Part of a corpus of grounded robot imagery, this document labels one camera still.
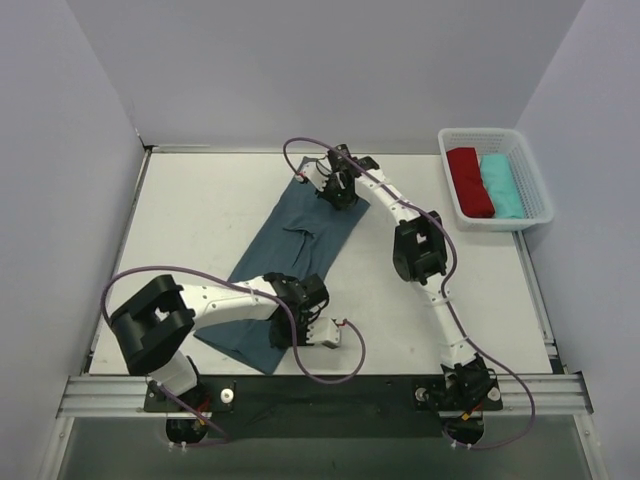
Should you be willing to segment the blue-grey t shirt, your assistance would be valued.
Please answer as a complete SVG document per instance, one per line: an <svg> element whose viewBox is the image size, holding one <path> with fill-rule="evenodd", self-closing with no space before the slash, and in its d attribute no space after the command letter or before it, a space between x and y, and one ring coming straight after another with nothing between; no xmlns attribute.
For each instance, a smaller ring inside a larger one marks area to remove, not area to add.
<svg viewBox="0 0 640 480"><path fill-rule="evenodd" d="M228 280L238 283L270 272L300 280L313 274L325 278L368 208L359 200L338 211L318 198L313 186L290 182ZM270 345L266 321L217 324L197 330L194 337L267 375L275 372L285 355L283 349Z"/></svg>

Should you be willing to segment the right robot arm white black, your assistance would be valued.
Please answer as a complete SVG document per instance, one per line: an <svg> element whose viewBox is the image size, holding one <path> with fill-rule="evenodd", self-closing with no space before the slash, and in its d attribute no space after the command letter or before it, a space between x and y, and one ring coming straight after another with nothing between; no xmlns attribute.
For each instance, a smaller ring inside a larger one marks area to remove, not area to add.
<svg viewBox="0 0 640 480"><path fill-rule="evenodd" d="M331 171L317 187L319 197L337 209L363 200L394 227L394 269L422 297L435 321L444 398L459 409L475 408L497 382L453 308L447 287L448 237L440 216L409 202L372 158L353 157L344 144L329 149L327 158Z"/></svg>

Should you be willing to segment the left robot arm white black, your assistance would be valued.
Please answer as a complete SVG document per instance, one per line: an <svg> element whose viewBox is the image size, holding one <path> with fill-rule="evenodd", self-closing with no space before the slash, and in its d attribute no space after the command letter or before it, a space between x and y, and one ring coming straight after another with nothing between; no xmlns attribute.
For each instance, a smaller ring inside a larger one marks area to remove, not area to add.
<svg viewBox="0 0 640 480"><path fill-rule="evenodd" d="M203 398L196 368L180 352L191 331L235 320L262 320L270 323L272 347L337 348L339 327L319 314L328 301L327 288L317 275L299 280L268 273L228 286L179 284L171 275L160 275L112 312L107 323L128 373L164 384L168 400L190 411Z"/></svg>

